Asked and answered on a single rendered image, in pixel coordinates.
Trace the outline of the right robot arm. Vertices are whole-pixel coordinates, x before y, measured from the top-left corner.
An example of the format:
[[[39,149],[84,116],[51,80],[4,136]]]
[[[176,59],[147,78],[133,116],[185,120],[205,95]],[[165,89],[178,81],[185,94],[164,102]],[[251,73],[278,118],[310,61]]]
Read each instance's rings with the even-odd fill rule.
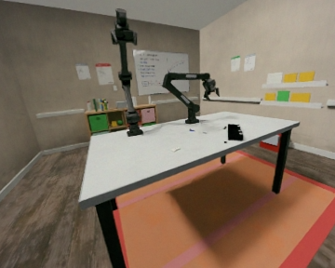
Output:
[[[116,9],[115,12],[116,12],[116,20],[114,23],[115,29],[129,30],[129,24],[127,24],[127,16],[126,16],[127,12],[122,8]],[[141,121],[141,117],[139,110],[136,111],[133,106],[130,93],[130,80],[132,80],[132,72],[129,72],[127,69],[127,43],[125,43],[124,45],[119,45],[119,47],[121,48],[120,57],[121,57],[121,66],[123,70],[121,68],[121,72],[118,72],[118,76],[119,80],[122,81],[122,89],[125,90],[126,101],[127,101],[126,117],[130,128],[129,131],[127,131],[127,135],[133,136],[143,133],[138,124]]]

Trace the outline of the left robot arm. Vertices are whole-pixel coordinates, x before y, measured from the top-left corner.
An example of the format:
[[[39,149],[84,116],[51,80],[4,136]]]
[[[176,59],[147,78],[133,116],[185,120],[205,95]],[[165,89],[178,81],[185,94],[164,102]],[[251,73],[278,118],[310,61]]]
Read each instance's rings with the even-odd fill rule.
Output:
[[[170,82],[172,80],[202,80],[203,87],[205,90],[210,89],[212,87],[216,86],[215,79],[210,78],[210,74],[204,73],[204,74],[182,74],[179,73],[168,73],[164,77],[163,85],[165,89],[170,91],[175,97],[177,97],[180,101],[182,101],[187,107],[188,107],[188,119],[185,120],[185,122],[193,123],[199,121],[199,119],[196,119],[195,113],[199,112],[200,106],[198,104],[194,104],[192,101],[187,99],[180,91],[178,91]],[[165,87],[166,84],[166,87]],[[213,85],[213,86],[212,86]]]

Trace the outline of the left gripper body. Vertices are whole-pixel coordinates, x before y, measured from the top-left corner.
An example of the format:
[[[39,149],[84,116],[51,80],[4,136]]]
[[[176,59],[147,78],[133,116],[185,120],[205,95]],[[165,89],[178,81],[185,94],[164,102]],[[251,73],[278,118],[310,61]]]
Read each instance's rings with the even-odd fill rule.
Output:
[[[205,93],[207,92],[207,94],[210,95],[212,92],[215,92],[216,89],[217,89],[216,87],[212,87],[210,89],[205,90]]]

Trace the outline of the black open bin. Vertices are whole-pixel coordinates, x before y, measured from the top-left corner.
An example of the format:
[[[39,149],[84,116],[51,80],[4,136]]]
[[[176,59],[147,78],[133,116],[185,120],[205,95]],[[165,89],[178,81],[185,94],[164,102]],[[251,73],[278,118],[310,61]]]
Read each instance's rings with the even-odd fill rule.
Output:
[[[243,141],[243,132],[240,125],[228,124],[228,141]]]

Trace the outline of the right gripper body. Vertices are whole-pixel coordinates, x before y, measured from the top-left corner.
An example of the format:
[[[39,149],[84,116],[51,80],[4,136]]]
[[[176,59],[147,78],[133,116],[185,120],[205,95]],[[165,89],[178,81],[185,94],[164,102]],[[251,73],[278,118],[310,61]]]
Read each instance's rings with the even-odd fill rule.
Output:
[[[114,29],[117,39],[117,44],[132,43],[133,44],[133,31]]]

